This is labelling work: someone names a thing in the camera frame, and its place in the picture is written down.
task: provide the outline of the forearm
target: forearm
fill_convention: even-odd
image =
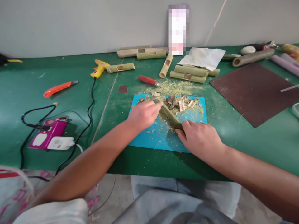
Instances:
[[[292,222],[298,222],[299,178],[269,163],[230,147],[206,163],[254,194],[268,208]]]
[[[127,121],[116,126],[51,180],[30,208],[53,201],[84,198],[138,134],[139,131]]]

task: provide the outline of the green workbench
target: green workbench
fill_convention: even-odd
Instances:
[[[242,46],[218,48],[226,50],[230,54],[237,54]],[[169,72],[174,70],[175,64],[181,58],[174,57]],[[112,65],[133,62],[136,69],[113,74],[105,71],[96,81],[95,104],[92,108],[93,122],[79,140],[83,149],[127,118],[133,95],[143,93],[149,88],[137,80],[138,75],[145,75],[159,82],[165,80],[159,78],[164,58],[138,61],[134,57],[119,58],[116,53],[25,58],[23,63],[9,63],[7,66],[0,67],[0,137],[2,144],[0,164],[20,166],[20,147],[31,131],[30,127],[21,122],[21,116],[30,109],[58,102],[56,110],[48,119],[67,116],[70,123],[64,136],[76,138],[79,135],[89,121],[87,107],[91,103],[90,94],[93,84],[90,73],[96,66],[95,59]],[[269,60],[261,61],[260,64],[283,78],[288,78],[289,82],[293,84],[299,83],[296,76]],[[236,69],[231,62],[220,62],[217,68],[221,70],[218,77]],[[291,108],[279,113],[258,128],[253,128],[209,84],[213,79],[214,77],[209,76],[204,84],[194,83],[192,96],[206,99],[208,123],[216,128],[222,141],[237,150],[299,176],[299,120],[293,115]],[[47,89],[73,80],[80,82],[56,94],[54,98],[43,97],[43,93]],[[128,85],[128,92],[119,94],[120,85]],[[36,124],[48,111],[49,109],[32,112],[26,117],[26,121]],[[46,152],[40,149],[25,148],[24,151],[25,168],[39,170],[56,170],[71,153],[71,149]],[[72,159],[79,153],[78,149]],[[128,146],[120,154],[109,173],[227,180],[192,154],[132,146]]]

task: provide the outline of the white wall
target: white wall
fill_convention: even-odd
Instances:
[[[2,0],[0,53],[13,58],[168,46],[168,5],[190,5],[190,45],[299,42],[299,0]]]

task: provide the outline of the black power cable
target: black power cable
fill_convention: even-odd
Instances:
[[[35,110],[42,110],[42,109],[46,109],[46,108],[50,108],[50,107],[53,107],[53,109],[46,116],[44,116],[42,119],[40,119],[39,122],[36,125],[34,125],[34,124],[28,124],[28,123],[25,122],[25,116],[28,113],[30,113],[32,111],[35,111]],[[22,144],[22,146],[20,148],[20,153],[21,153],[21,166],[20,166],[20,170],[22,170],[24,168],[24,160],[25,160],[24,159],[24,147],[25,147],[27,141],[29,140],[29,138],[31,137],[31,135],[33,134],[33,132],[35,131],[35,129],[41,129],[41,128],[39,128],[39,127],[41,127],[39,125],[39,123],[42,122],[46,117],[48,117],[55,110],[55,108],[56,108],[56,105],[51,105],[51,106],[46,106],[46,107],[41,107],[41,108],[36,108],[36,109],[33,109],[33,110],[29,110],[29,111],[27,111],[26,113],[23,114],[23,116],[21,118],[22,122],[24,124],[26,124],[27,126],[32,127],[33,130],[27,136],[27,138],[25,139],[25,141],[23,142],[23,144]]]
[[[75,150],[76,150],[76,147],[77,147],[77,144],[78,144],[78,141],[79,141],[80,137],[81,137],[82,134],[89,128],[89,126],[91,125],[92,119],[91,119],[91,117],[90,117],[90,115],[89,115],[89,109],[91,108],[91,106],[92,106],[93,103],[94,103],[94,99],[93,99],[93,88],[94,88],[94,84],[96,83],[96,80],[97,80],[97,78],[94,77],[94,78],[93,78],[93,86],[92,86],[92,88],[91,88],[91,99],[92,99],[93,101],[91,102],[91,104],[89,105],[89,107],[88,107],[88,109],[87,109],[87,115],[88,115],[88,117],[89,117],[89,123],[88,123],[88,125],[86,126],[86,128],[79,134],[78,138],[76,139],[75,144],[74,144],[73,151],[72,151],[72,153],[70,154],[70,156],[69,156],[65,161],[63,161],[63,162],[59,165],[59,167],[58,167],[58,169],[57,169],[57,171],[56,171],[56,173],[55,173],[55,176],[59,173],[59,171],[60,171],[61,167],[63,166],[63,164],[65,164],[65,163],[66,163],[66,162],[73,156],[73,154],[75,153]]]
[[[82,134],[89,128],[89,126],[91,125],[92,118],[91,118],[91,116],[89,115],[89,110],[90,110],[91,106],[94,104],[94,99],[93,99],[93,88],[94,88],[94,85],[95,85],[95,83],[96,83],[96,80],[97,80],[97,78],[94,77],[94,78],[93,78],[93,86],[92,86],[92,88],[91,88],[91,99],[92,99],[93,101],[92,101],[92,103],[89,105],[89,107],[88,107],[88,109],[87,109],[87,115],[88,115],[88,117],[89,117],[89,123],[88,123],[88,125],[86,126],[86,128],[79,134],[78,138],[76,139],[75,144],[74,144],[74,148],[73,148],[73,151],[72,151],[71,155],[70,155],[70,156],[69,156],[63,163],[61,163],[61,164],[59,165],[59,167],[58,167],[58,169],[57,169],[57,171],[56,171],[56,173],[55,173],[55,176],[58,174],[58,172],[60,171],[60,169],[61,169],[61,167],[63,166],[63,164],[65,164],[65,163],[66,163],[66,162],[73,156],[73,154],[75,153],[75,150],[76,150],[76,147],[77,147],[77,144],[78,144],[78,141],[79,141],[80,137],[81,137]],[[28,113],[30,113],[30,112],[32,112],[32,111],[35,111],[35,110],[46,109],[46,108],[49,108],[49,107],[53,107],[53,109],[52,109],[46,116],[44,116],[41,120],[39,120],[39,122],[38,122],[36,125],[34,125],[34,124],[28,124],[28,123],[25,122],[24,119],[25,119],[25,116],[26,116]],[[56,108],[56,105],[51,105],[51,106],[47,106],[47,107],[41,107],[41,108],[37,108],[37,109],[33,109],[33,110],[29,110],[29,111],[25,112],[24,115],[22,116],[22,118],[21,118],[21,119],[22,119],[22,122],[23,122],[25,125],[27,125],[27,126],[29,126],[29,127],[32,127],[33,130],[29,133],[29,135],[27,136],[27,138],[25,139],[25,141],[23,142],[23,144],[22,144],[22,146],[21,146],[21,148],[20,148],[20,153],[21,153],[21,166],[20,166],[20,170],[22,170],[22,169],[24,168],[24,147],[25,147],[27,141],[30,139],[30,137],[31,137],[31,135],[33,134],[33,132],[35,131],[35,129],[42,129],[42,130],[46,130],[46,129],[47,129],[47,127],[45,127],[45,126],[41,126],[41,125],[39,125],[39,124],[40,124],[40,122],[42,122],[47,116],[49,116],[49,115],[55,110],[55,108]],[[46,178],[43,178],[43,177],[40,177],[40,176],[29,176],[29,178],[38,178],[38,179],[41,179],[41,180],[46,181],[46,182],[49,182],[49,181],[50,181],[50,180],[48,180],[48,179],[46,179]]]

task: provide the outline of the white paper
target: white paper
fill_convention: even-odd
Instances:
[[[213,71],[217,68],[224,54],[225,50],[193,47],[190,50],[190,54],[186,55],[178,64],[206,67]]]

